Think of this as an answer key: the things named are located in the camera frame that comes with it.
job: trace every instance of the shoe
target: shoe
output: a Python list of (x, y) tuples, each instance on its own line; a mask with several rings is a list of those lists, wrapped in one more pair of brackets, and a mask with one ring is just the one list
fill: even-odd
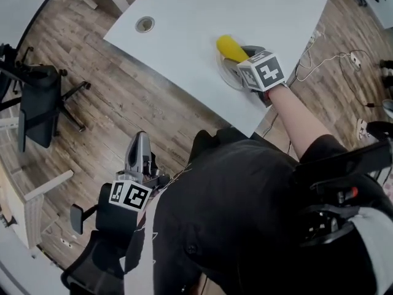
[(367, 123), (363, 119), (358, 119), (356, 124), (356, 138), (360, 141), (366, 134)]

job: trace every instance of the table top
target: table top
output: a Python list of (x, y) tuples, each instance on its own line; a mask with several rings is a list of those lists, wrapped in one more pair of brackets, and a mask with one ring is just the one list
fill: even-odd
[[(105, 40), (150, 66), (251, 136), (267, 113), (255, 94), (228, 86), (216, 62), (216, 40), (231, 34), (275, 52), (288, 78), (327, 0), (136, 0)], [(152, 17), (147, 33), (137, 21)]]

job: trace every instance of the black pants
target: black pants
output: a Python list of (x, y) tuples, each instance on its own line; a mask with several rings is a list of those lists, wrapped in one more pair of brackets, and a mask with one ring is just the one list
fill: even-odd
[(250, 138), (248, 138), (235, 128), (220, 129), (217, 131), (215, 136), (211, 136), (206, 130), (202, 130), (196, 134), (196, 137), (192, 144), (189, 163), (192, 162), (194, 159), (196, 159), (200, 154), (204, 153), (205, 151), (215, 149), (221, 145), (235, 143), (238, 141), (248, 140), (248, 139), (259, 141), (263, 144), (263, 146), (280, 151), (275, 145), (263, 139), (255, 132)]
[(366, 131), (379, 141), (393, 138), (393, 124), (385, 121), (369, 122)]

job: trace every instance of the black shirt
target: black shirt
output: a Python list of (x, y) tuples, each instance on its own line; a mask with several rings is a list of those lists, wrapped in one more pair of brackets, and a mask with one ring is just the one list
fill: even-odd
[[(345, 151), (334, 137), (322, 136), (301, 162)], [(313, 274), (321, 268), (310, 270), (314, 253), (299, 252), (294, 241), (294, 215), (305, 195), (292, 187), (297, 164), (265, 140), (239, 141), (197, 157), (154, 199), (155, 211), (150, 204), (150, 216), (147, 212), (134, 233), (126, 256), (125, 294), (187, 294), (201, 272), (228, 295), (279, 294), (312, 285), (305, 275), (319, 279)], [(147, 246), (151, 240), (152, 251)], [(359, 248), (367, 257), (364, 246)], [(369, 279), (373, 289), (369, 261), (366, 266), (367, 274), (357, 276)]]

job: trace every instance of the sleeve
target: sleeve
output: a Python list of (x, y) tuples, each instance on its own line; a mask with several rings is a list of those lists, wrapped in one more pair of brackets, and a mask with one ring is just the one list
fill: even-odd
[(303, 154), (300, 163), (314, 162), (316, 160), (325, 159), (327, 157), (339, 155), (347, 152), (334, 136), (322, 135), (315, 140)]

